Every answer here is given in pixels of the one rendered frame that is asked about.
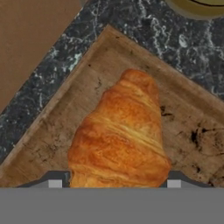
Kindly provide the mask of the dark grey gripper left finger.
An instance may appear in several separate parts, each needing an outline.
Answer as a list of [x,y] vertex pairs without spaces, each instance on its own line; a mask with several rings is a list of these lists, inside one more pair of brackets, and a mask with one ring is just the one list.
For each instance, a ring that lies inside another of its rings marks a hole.
[[48,171],[41,178],[22,184],[21,187],[64,188],[69,187],[69,180],[69,171]]

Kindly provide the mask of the golden brown croissant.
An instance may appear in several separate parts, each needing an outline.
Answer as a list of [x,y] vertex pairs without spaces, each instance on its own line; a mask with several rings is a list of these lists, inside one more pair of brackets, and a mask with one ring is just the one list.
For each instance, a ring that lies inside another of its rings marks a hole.
[[122,73],[75,132],[70,186],[159,187],[171,170],[162,143],[158,86],[136,69]]

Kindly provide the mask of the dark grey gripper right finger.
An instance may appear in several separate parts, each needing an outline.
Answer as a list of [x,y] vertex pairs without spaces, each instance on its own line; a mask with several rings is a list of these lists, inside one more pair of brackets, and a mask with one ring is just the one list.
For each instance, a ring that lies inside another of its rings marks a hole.
[[171,171],[169,173],[168,179],[166,180],[166,186],[168,188],[193,188],[193,187],[209,188],[210,187],[210,185],[208,184],[188,178],[181,171]]

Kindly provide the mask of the olive yellow round bowl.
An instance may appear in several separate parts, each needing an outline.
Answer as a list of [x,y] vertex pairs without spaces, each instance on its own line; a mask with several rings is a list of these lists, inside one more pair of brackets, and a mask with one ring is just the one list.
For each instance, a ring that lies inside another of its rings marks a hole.
[[206,20],[224,17],[224,0],[165,0],[183,17]]

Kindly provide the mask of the wooden cutting board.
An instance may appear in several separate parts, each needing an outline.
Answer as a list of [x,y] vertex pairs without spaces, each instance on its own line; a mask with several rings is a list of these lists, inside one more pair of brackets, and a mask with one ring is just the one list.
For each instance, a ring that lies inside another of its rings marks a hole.
[[69,170],[78,127],[124,71],[136,69],[158,88],[162,143],[171,170],[224,187],[224,101],[107,27],[37,120],[0,164],[0,187],[19,186],[52,170]]

